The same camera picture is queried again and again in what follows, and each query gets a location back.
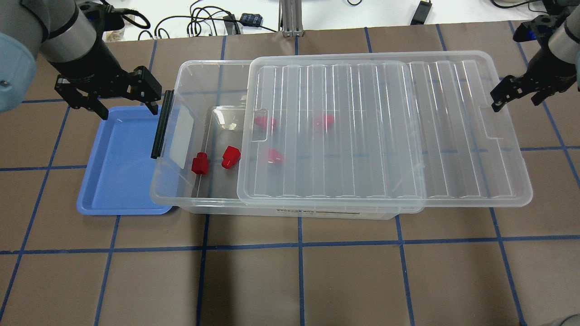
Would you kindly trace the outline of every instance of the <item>transparent plastic lid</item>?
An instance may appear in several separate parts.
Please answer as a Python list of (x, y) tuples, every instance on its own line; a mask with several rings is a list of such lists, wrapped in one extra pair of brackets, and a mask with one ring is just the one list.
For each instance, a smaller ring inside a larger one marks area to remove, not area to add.
[(509, 112), (489, 105), (498, 81), (476, 51), (258, 58), (237, 194), (268, 207), (523, 206)]

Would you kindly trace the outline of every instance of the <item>white floor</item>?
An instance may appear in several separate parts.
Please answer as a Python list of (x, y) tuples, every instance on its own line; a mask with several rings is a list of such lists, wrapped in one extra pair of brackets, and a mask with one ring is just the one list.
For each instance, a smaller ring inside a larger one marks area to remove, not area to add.
[[(134, 8), (151, 21), (153, 28), (167, 16), (189, 15), (193, 0), (108, 0), (116, 8)], [(431, 0), (433, 3), (426, 24), (467, 23), (474, 21), (531, 20), (539, 13), (530, 12), (526, 5), (513, 9), (494, 7), (490, 0)], [(356, 7), (346, 0), (303, 0), (303, 24), (305, 30), (329, 30), (341, 28), (403, 26), (409, 25), (419, 0), (362, 0)], [(258, 13), (264, 18), (263, 25), (277, 30), (278, 0), (202, 0), (196, 6), (218, 6), (234, 13), (237, 18), (242, 13)], [(543, 10), (541, 2), (531, 4), (534, 10)], [(186, 37), (188, 19), (174, 18), (161, 24), (172, 38)], [(225, 34), (224, 25), (216, 21), (219, 35)], [(203, 34), (209, 28), (203, 24)], [(125, 30), (124, 40), (137, 39), (141, 32), (136, 27)], [(244, 34), (266, 32), (258, 28), (245, 27)]]

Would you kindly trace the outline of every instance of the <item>black handle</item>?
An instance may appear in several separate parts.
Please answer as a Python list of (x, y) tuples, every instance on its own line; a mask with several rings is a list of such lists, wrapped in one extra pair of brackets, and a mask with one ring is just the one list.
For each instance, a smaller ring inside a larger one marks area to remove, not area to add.
[(169, 113), (173, 106), (173, 90), (166, 90), (163, 97), (163, 104), (161, 105), (161, 114), (159, 115), (159, 122), (157, 123), (157, 131), (155, 132), (155, 139), (153, 140), (153, 149), (151, 150), (151, 158), (157, 159), (161, 156), (161, 149), (163, 148), (163, 139), (165, 138), (165, 130), (167, 129), (167, 121), (169, 120)]

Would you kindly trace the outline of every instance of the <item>blue plastic tray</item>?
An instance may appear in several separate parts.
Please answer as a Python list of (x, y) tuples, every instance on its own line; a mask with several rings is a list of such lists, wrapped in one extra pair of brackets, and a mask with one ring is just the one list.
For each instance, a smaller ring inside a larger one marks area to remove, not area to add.
[(77, 200), (85, 215), (156, 215), (171, 206), (155, 204), (149, 187), (150, 157), (158, 115), (145, 106), (113, 107), (101, 121)]

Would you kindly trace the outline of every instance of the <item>clear plastic container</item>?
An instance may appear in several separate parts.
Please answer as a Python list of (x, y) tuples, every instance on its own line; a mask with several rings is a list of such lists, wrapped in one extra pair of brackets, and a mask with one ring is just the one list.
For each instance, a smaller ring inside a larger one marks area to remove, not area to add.
[[(154, 202), (195, 213), (376, 219), (531, 200), (509, 110), (489, 105), (499, 78), (483, 52), (265, 57), (251, 72), (250, 63), (181, 66)], [(228, 145), (242, 149), (242, 161), (225, 170)], [(199, 151), (211, 161), (203, 176), (190, 169)]]

